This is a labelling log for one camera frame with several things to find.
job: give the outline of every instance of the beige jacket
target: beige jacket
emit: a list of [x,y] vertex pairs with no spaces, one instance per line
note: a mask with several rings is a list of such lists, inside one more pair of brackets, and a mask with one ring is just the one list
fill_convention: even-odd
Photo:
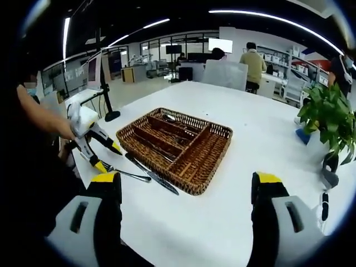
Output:
[[247,80],[260,84],[262,72],[267,70],[267,66],[262,56],[255,49],[250,49],[241,56],[240,63],[249,66]]

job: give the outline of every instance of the floor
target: floor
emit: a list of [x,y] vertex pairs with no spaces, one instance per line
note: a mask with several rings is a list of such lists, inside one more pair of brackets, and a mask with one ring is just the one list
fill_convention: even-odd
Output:
[[[121,107],[132,103],[142,97],[169,87],[171,84],[163,77],[147,79],[144,82],[124,83],[122,79],[114,80],[109,83],[109,98],[113,110],[120,110]],[[102,116],[107,112],[104,97],[96,97],[91,102],[85,104],[89,108],[94,108]]]

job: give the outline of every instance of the whiteboard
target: whiteboard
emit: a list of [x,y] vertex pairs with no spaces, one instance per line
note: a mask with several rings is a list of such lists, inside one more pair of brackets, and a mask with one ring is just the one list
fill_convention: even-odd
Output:
[[209,38],[209,51],[212,51],[215,47],[220,48],[225,53],[233,52],[232,40]]

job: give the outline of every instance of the woven basket compartment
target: woven basket compartment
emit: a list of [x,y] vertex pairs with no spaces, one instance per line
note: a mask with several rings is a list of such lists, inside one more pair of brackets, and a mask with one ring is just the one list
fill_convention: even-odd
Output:
[[[175,122],[167,122],[171,115]],[[121,146],[160,177],[191,195],[209,185],[233,131],[166,108],[157,108],[116,133]]]

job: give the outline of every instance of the ceiling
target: ceiling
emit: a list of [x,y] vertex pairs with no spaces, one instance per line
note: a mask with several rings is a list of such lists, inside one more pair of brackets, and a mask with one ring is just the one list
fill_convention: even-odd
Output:
[[[335,51],[321,40],[289,24],[242,14],[209,14],[208,11],[212,9],[239,9],[282,17],[318,32],[341,49],[346,47],[344,38],[332,17],[323,18],[316,12],[294,3],[297,1],[275,0],[272,7],[271,2],[266,0],[220,0],[214,4],[192,3],[185,0],[175,1],[175,4],[156,4],[152,1],[142,3],[135,1],[133,4],[114,0],[88,0],[91,4],[85,12],[75,13],[82,0],[52,0],[44,14],[27,32],[23,39],[23,47],[36,55],[41,67],[61,60],[64,19],[75,13],[71,19],[68,34],[67,56],[95,48],[95,44],[85,43],[88,39],[95,37],[96,25],[100,26],[101,36],[105,36],[102,46],[107,46],[126,34],[131,34],[147,24],[165,18],[169,18],[170,21],[138,31],[119,42],[118,45],[142,42],[172,33],[229,26],[290,39],[315,49],[327,58],[336,55]],[[33,1],[27,1],[27,4],[23,5],[24,10],[28,10],[31,3]],[[353,0],[343,0],[339,4],[344,14],[348,16],[349,24],[355,28],[356,20],[354,17],[351,18],[351,14],[356,13],[356,4]]]

